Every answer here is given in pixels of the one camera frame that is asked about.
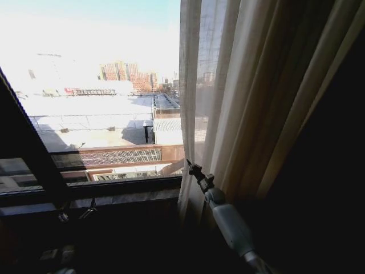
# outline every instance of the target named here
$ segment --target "window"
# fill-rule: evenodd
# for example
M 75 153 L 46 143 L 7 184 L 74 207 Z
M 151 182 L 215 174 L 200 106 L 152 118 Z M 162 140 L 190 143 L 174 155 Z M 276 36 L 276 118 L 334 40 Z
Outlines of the window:
M 12 111 L 27 116 L 16 114 L 22 122 L 7 125 L 18 137 L 25 127 L 38 135 L 25 135 L 13 158 L 0 155 L 0 189 L 43 186 L 47 192 L 52 184 L 182 173 L 180 1 L 14 1 L 0 4 L 0 15 L 4 35 L 12 37 L 1 45 L 0 67 L 14 96 L 2 102 L 19 103 L 22 109 Z M 44 147 L 32 147 L 39 140 L 47 156 L 38 155 Z M 15 150 L 19 143 L 11 143 Z M 42 175 L 50 159 L 59 182 Z M 53 172 L 48 168 L 48 177 Z
M 23 159 L 0 159 L 0 192 L 39 188 L 42 186 Z

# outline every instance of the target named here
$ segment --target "railing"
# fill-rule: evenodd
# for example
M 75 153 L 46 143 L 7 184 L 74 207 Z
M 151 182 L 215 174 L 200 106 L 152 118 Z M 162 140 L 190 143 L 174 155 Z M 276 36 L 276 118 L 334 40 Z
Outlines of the railing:
M 122 147 L 80 148 L 78 151 L 52 152 L 56 166 L 62 171 L 144 166 L 176 163 L 184 158 L 182 144 L 146 144 Z

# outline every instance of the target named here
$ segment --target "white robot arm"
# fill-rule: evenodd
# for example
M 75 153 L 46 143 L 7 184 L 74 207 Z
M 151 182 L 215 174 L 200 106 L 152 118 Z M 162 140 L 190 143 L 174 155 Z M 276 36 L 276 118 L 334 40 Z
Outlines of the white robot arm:
M 249 227 L 236 208 L 226 203 L 224 192 L 214 187 L 214 176 L 212 174 L 205 176 L 201 172 L 201 166 L 192 164 L 188 159 L 187 162 L 189 174 L 196 177 L 227 245 L 243 257 L 257 274 L 271 273 L 265 262 L 254 251 Z

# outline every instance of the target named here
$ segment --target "sheer curtain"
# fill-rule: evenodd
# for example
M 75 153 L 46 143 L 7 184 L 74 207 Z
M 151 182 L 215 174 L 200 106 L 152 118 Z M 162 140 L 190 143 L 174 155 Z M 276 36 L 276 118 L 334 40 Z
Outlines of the sheer curtain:
M 181 1 L 185 156 L 228 200 L 265 196 L 364 21 L 361 0 Z M 179 209 L 198 220 L 187 170 Z

